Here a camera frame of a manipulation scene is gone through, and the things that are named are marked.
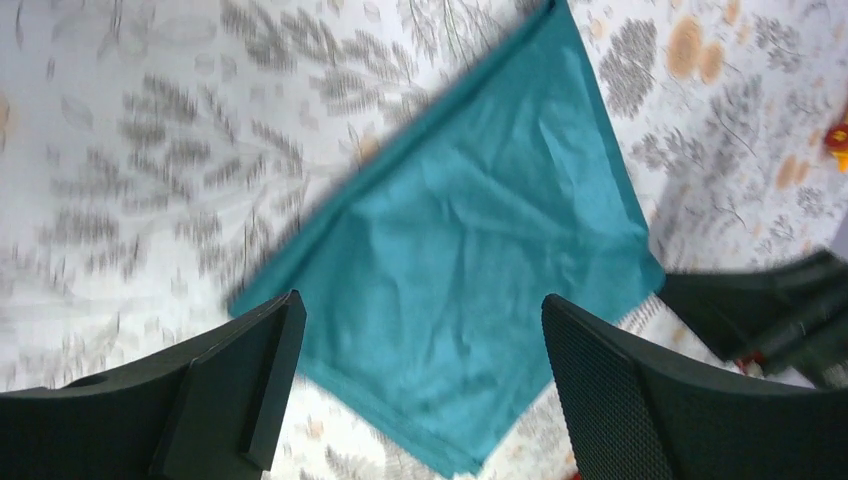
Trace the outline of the teal cloth napkin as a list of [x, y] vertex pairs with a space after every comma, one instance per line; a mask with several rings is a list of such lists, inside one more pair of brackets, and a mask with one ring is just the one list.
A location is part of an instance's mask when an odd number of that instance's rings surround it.
[[550, 1], [314, 211], [232, 301], [300, 293], [299, 370], [476, 473], [551, 379], [541, 304], [616, 323], [664, 280], [568, 5]]

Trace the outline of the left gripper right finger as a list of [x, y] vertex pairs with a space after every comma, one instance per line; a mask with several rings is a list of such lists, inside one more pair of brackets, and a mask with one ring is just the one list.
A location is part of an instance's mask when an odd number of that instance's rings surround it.
[[550, 294], [542, 328], [584, 479], [843, 479], [847, 393], [676, 353]]

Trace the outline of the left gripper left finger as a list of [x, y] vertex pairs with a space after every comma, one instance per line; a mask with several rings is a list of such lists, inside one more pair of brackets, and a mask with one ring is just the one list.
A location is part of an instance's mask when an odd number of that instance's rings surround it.
[[258, 479], [304, 337], [297, 291], [59, 389], [1, 397], [5, 479]]

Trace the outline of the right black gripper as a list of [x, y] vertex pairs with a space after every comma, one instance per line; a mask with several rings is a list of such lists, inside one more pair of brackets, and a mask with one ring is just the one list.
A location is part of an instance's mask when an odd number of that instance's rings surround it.
[[722, 361], [847, 385], [847, 262], [829, 250], [761, 271], [669, 273], [658, 296]]

